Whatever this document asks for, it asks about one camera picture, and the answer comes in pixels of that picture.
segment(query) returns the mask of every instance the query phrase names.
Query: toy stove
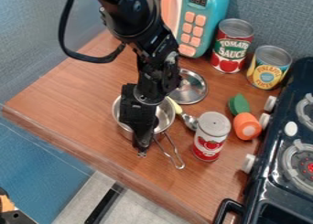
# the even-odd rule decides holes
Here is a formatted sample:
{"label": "toy stove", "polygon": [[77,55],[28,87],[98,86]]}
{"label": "toy stove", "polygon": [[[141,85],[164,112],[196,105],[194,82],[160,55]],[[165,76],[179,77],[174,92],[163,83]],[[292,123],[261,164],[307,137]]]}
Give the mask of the toy stove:
{"label": "toy stove", "polygon": [[243,205],[223,200],[214,223],[230,211],[239,223],[313,223],[313,58],[289,71],[264,142],[243,170],[251,171]]}

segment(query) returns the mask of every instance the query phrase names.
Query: pot handle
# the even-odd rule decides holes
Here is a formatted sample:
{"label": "pot handle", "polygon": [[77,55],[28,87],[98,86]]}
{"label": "pot handle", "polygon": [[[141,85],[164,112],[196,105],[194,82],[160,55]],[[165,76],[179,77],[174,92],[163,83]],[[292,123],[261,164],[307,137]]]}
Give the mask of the pot handle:
{"label": "pot handle", "polygon": [[174,165],[174,167],[176,169],[183,169],[185,168],[185,163],[184,161],[181,159],[179,152],[178,152],[178,148],[176,147],[176,145],[174,144],[174,142],[172,141],[172,139],[169,137],[169,135],[166,132],[162,133],[163,135],[166,136],[166,138],[168,139],[169,143],[172,145],[173,150],[174,150],[174,154],[176,156],[176,158],[179,160],[180,165],[178,165],[176,163],[176,161],[174,160],[173,156],[171,156],[170,154],[168,154],[165,150],[164,147],[162,146],[162,144],[156,139],[156,137],[153,137],[153,140],[156,142],[156,144],[158,145],[158,147],[161,149],[162,153],[168,157],[170,159],[170,161],[172,162],[172,164]]}
{"label": "pot handle", "polygon": [[225,198],[220,204],[213,224],[222,224],[228,212],[234,212],[238,216],[242,217],[244,214],[244,207],[242,204],[232,199]]}

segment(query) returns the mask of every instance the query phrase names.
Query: tin can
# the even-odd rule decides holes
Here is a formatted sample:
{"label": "tin can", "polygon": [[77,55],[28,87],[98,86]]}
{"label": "tin can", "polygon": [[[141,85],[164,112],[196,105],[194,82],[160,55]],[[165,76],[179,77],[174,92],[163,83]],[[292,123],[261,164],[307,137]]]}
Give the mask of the tin can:
{"label": "tin can", "polygon": [[223,114],[203,113],[198,119],[198,128],[192,147],[193,154],[206,162],[217,160],[231,128],[230,121]]}
{"label": "tin can", "polygon": [[291,63],[291,56],[282,48],[261,46],[255,51],[247,79],[259,89],[274,89],[284,79]]}
{"label": "tin can", "polygon": [[210,64],[224,73],[236,73],[243,68],[247,49],[254,39],[254,29],[237,18],[222,20],[216,37]]}

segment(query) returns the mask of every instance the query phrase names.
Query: red burner light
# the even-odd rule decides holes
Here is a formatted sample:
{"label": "red burner light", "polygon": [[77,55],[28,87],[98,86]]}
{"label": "red burner light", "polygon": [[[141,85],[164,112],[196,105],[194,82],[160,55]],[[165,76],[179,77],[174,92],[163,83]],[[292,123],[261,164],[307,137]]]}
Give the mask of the red burner light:
{"label": "red burner light", "polygon": [[308,171],[313,173],[313,163],[308,164]]}

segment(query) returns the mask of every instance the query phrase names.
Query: metal pot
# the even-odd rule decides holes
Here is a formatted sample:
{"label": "metal pot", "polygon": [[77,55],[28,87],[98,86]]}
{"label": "metal pot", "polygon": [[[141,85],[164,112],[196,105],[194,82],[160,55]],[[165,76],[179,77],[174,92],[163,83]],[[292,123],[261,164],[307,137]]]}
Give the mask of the metal pot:
{"label": "metal pot", "polygon": [[[121,96],[119,96],[113,103],[113,117],[118,123],[119,131],[122,136],[128,140],[133,139],[133,130],[126,124],[120,123],[118,121],[120,115],[120,103]],[[163,133],[175,120],[175,109],[172,103],[165,98],[157,107],[156,107],[156,117],[158,118],[158,126],[155,129],[154,137],[158,140]]]}
{"label": "metal pot", "polygon": [[[132,140],[133,130],[128,125],[120,123],[118,121],[119,115],[120,115],[120,103],[121,103],[121,96],[119,96],[113,103],[113,117],[115,121],[117,122],[117,124],[119,125],[119,128],[118,128],[119,133],[126,139]],[[177,147],[175,146],[174,142],[172,141],[172,139],[169,137],[168,133],[166,132],[168,127],[170,127],[172,123],[174,122],[175,114],[176,113],[175,113],[174,106],[167,98],[165,98],[156,107],[156,117],[158,118],[158,126],[155,128],[153,140],[159,146],[163,154],[171,160],[171,162],[173,163],[176,169],[183,169],[185,167],[185,163],[180,158]],[[159,140],[161,140],[164,136],[166,136],[166,138],[172,145],[174,154],[179,160],[180,165],[177,165],[176,160],[164,150],[164,147],[159,142]]]}

